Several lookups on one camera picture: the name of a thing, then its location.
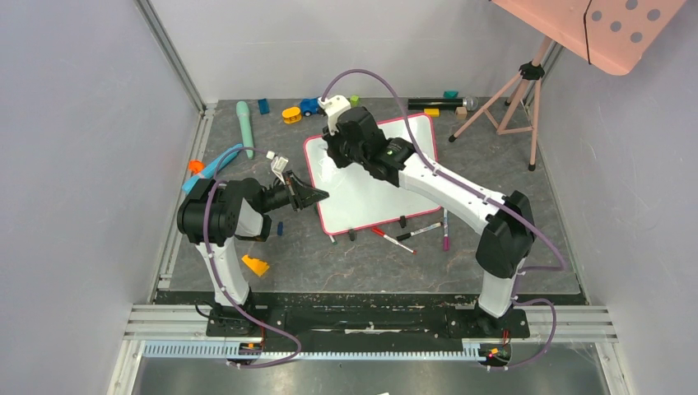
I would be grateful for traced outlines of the pink framed whiteboard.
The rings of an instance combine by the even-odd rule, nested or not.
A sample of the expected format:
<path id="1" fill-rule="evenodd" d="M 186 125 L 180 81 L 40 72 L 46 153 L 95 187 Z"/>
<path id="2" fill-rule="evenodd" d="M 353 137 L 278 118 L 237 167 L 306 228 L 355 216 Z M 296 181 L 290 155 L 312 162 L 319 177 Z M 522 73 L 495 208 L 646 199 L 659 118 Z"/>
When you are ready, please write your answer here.
<path id="1" fill-rule="evenodd" d="M 328 157 L 327 147 L 320 135 L 304 143 L 311 184 L 329 194 L 318 204 L 320 223 L 326 234 L 340 235 L 440 209 L 419 194 L 374 179 L 360 165 L 339 169 Z"/>

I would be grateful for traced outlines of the magenta whiteboard marker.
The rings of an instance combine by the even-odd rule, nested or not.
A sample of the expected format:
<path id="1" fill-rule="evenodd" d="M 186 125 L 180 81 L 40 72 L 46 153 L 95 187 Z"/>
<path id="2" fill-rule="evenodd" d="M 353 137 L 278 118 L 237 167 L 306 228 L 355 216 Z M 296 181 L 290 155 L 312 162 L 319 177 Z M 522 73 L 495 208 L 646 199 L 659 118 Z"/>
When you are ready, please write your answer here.
<path id="1" fill-rule="evenodd" d="M 449 211 L 447 209 L 443 210 L 442 227 L 443 227 L 443 250 L 449 251 Z"/>

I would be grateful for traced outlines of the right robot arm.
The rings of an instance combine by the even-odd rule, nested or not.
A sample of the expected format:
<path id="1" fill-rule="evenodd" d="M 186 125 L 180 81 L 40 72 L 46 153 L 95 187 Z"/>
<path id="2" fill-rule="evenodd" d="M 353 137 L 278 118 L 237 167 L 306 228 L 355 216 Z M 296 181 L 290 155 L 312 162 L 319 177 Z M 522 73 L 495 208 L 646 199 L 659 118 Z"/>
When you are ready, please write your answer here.
<path id="1" fill-rule="evenodd" d="M 495 193 L 426 156 L 415 142 L 386 137 L 364 107 L 325 109 L 322 138 L 338 168 L 359 165 L 373 179 L 405 189 L 443 207 L 479 236 L 476 261 L 484 271 L 475 314 L 477 329 L 495 336 L 509 323 L 517 271 L 535 234 L 528 198 L 519 191 Z"/>

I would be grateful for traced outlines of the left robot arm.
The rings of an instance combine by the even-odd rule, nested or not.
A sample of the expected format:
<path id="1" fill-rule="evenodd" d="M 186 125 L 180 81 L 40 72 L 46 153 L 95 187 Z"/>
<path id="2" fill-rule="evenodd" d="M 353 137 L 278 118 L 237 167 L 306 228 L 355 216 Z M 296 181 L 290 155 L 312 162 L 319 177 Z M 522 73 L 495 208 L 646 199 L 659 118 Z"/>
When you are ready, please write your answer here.
<path id="1" fill-rule="evenodd" d="M 329 193 L 287 170 L 268 186 L 254 178 L 225 181 L 199 179 L 177 212 L 177 227 L 202 255 L 215 286 L 209 323 L 249 335 L 258 326 L 251 288 L 241 271 L 235 240 L 265 242 L 272 229 L 270 211 L 311 207 Z"/>

